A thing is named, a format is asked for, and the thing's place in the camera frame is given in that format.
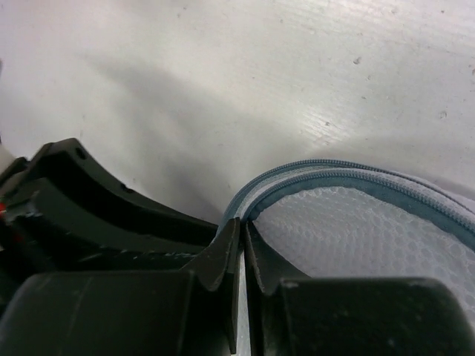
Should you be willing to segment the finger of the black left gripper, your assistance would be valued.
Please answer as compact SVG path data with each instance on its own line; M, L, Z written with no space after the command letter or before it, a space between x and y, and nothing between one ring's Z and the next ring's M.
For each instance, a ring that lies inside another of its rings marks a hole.
M43 145L1 184L3 218L41 251L194 255L217 226L151 200L105 170L79 140Z

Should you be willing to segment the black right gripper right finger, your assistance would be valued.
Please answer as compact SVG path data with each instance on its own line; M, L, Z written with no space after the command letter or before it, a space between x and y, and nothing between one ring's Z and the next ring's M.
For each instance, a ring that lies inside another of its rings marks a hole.
M291 355L281 281L308 276L268 245L250 221L243 224L243 242L251 353Z

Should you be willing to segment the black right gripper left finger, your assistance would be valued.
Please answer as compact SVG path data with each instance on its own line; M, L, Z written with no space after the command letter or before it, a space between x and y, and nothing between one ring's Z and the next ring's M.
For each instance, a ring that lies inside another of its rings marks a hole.
M237 350L238 294L240 279L240 220L230 219L193 260L183 266L202 287L217 295L211 316L220 319L231 353Z

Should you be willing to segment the white mesh laundry bag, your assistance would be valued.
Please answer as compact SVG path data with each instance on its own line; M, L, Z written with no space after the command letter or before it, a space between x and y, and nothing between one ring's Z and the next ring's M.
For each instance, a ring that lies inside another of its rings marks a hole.
M253 224L311 277L432 277L474 288L474 201L354 162L308 159L248 182L225 219Z

